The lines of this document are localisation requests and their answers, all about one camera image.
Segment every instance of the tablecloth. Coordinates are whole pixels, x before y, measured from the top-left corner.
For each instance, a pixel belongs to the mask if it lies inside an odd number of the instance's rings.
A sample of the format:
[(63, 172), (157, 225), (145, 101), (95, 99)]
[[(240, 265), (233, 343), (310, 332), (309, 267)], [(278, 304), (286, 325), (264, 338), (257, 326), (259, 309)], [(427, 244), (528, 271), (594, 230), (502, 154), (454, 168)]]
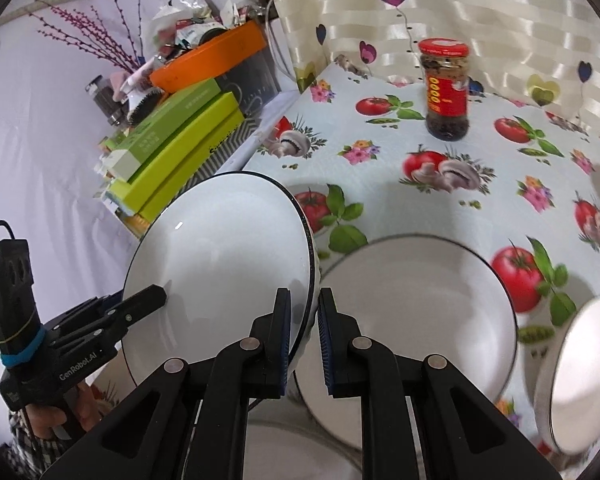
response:
[[(393, 85), (334, 63), (245, 170), (299, 200), (323, 273), (397, 234), (446, 237), (485, 258), (520, 327), (497, 406), (542, 449), (532, 402), (539, 364), (555, 327), (600, 294), (600, 132), (471, 83), (469, 133), (443, 142), (426, 130), (423, 84)], [(512, 258), (528, 269), (523, 279), (507, 266)], [(553, 462), (576, 474), (591, 457)]]

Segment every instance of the white wall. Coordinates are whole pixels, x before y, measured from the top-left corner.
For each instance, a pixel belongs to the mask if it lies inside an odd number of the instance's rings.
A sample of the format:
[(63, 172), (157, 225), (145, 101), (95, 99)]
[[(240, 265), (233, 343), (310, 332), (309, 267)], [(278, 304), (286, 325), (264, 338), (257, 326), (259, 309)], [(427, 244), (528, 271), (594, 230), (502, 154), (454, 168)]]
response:
[[(136, 0), (120, 1), (137, 30)], [(155, 14), (160, 1), (165, 0), (144, 0), (143, 19)], [(225, 1), (210, 3), (221, 7)], [(25, 2), (18, 0), (18, 6)], [(65, 7), (87, 10), (91, 4), (126, 45), (124, 29), (112, 26), (117, 21), (112, 0)], [(0, 218), (29, 241), (34, 293), (46, 321), (91, 296), (122, 288), (136, 241), (91, 198), (98, 184), (91, 169), (96, 144), (110, 126), (84, 86), (113, 68), (42, 37), (37, 28), (28, 16), (0, 28)], [(0, 442), (7, 437), (0, 398)]]

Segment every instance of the metal pivot screw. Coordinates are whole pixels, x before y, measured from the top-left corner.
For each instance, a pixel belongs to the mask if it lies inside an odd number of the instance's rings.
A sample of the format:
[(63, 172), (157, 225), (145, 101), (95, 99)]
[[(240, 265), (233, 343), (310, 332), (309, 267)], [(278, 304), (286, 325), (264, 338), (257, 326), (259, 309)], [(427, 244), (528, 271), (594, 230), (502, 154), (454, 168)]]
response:
[(442, 370), (442, 368), (446, 367), (446, 359), (438, 354), (430, 355), (427, 359), (427, 363), (431, 368), (435, 368), (436, 370)]
[(371, 339), (363, 335), (353, 338), (351, 344), (358, 350), (368, 350), (371, 348)]
[(254, 337), (245, 337), (240, 341), (240, 348), (243, 350), (255, 350), (260, 346), (260, 342)]
[(164, 364), (164, 371), (170, 374), (177, 374), (184, 368), (182, 359), (171, 358), (168, 359)]

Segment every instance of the red label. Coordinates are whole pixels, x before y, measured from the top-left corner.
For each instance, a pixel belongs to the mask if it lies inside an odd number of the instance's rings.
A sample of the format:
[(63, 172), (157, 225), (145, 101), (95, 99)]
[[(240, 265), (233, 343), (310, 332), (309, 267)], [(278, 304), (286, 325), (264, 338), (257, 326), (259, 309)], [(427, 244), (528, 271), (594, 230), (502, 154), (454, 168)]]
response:
[(446, 117), (466, 115), (469, 79), (454, 81), (441, 77), (427, 78), (427, 105), (429, 110)]

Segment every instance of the glass jar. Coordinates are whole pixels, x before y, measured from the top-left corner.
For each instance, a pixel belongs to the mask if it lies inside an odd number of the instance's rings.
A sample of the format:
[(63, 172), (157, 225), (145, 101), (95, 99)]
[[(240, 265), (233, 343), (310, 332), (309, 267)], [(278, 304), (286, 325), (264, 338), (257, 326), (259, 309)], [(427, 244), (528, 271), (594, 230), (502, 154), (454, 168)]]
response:
[(437, 139), (462, 139), (469, 129), (469, 47), (445, 38), (422, 40), (419, 47), (427, 83), (427, 130)]

